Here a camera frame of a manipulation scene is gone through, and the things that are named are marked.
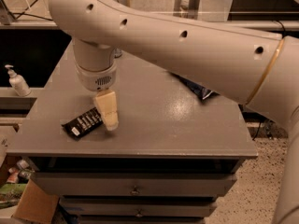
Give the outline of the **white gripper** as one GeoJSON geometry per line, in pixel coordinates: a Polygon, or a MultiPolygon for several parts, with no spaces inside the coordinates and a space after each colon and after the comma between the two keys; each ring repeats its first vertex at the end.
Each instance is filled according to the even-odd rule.
{"type": "Polygon", "coordinates": [[[102,71],[90,71],[75,63],[78,79],[89,91],[100,91],[93,98],[94,105],[108,131],[118,128],[118,107],[116,93],[109,89],[116,81],[117,65],[113,63],[102,71]]]}

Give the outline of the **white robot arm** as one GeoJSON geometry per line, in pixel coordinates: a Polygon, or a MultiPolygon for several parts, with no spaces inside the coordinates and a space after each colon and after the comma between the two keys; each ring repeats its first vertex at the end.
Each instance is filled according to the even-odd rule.
{"type": "Polygon", "coordinates": [[[71,35],[84,86],[113,72],[114,49],[199,83],[280,125],[289,136],[272,224],[299,223],[299,39],[152,14],[114,0],[49,0],[71,35]]]}

